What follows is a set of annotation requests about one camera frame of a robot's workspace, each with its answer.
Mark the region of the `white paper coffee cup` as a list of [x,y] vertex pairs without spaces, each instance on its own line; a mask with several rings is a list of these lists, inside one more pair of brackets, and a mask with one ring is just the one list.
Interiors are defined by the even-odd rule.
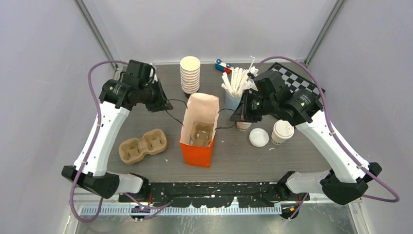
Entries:
[[249,122],[237,122],[236,123],[237,129],[240,131],[247,131],[251,125],[252,123],[249,123]]
[[286,142],[287,140],[289,140],[291,137],[292,137],[291,133],[286,133],[286,132],[279,133],[279,132],[273,131],[271,134],[271,142],[273,144],[280,145]]

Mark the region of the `stack of white lids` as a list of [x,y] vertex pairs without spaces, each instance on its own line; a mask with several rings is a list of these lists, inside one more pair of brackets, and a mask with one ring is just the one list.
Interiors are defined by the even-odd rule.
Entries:
[[249,141],[255,147],[264,147],[269,142],[269,135],[262,128],[254,128],[249,134]]

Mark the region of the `stack of paper cups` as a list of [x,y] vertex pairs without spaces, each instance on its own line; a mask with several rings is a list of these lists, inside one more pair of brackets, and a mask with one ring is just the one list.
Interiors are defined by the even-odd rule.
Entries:
[[180,60],[181,88],[186,98],[200,89],[201,62],[194,56],[186,56]]

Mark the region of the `orange paper bag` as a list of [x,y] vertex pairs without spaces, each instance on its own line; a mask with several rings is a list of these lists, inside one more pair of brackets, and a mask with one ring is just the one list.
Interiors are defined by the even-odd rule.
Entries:
[[219,98],[204,93],[193,93],[185,104],[181,124],[180,148],[186,165],[209,168],[214,138],[219,127]]

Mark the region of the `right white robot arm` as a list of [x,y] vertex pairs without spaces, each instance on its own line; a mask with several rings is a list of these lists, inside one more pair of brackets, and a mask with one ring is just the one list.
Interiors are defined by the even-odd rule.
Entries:
[[233,122],[256,123],[265,115],[285,120],[303,133],[319,150],[331,169],[318,173],[287,172],[278,181],[278,194],[291,200],[296,194],[324,194],[333,202],[345,205],[364,195],[368,182],[382,171],[378,163],[357,156],[352,147],[347,151],[360,162],[358,166],[337,143],[337,130],[329,130],[323,105],[306,89],[291,92],[278,71],[267,70],[256,77],[257,91],[243,91],[241,101],[231,115]]

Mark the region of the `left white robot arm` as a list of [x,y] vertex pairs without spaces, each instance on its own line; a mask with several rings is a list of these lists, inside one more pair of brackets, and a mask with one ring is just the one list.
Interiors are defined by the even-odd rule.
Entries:
[[111,173],[107,165],[119,130],[134,106],[144,104],[151,113],[173,109],[154,65],[131,59],[121,78],[106,81],[93,100],[97,107],[94,126],[74,164],[63,167],[62,176],[105,199],[130,193],[136,201],[145,201],[150,194],[145,177]]

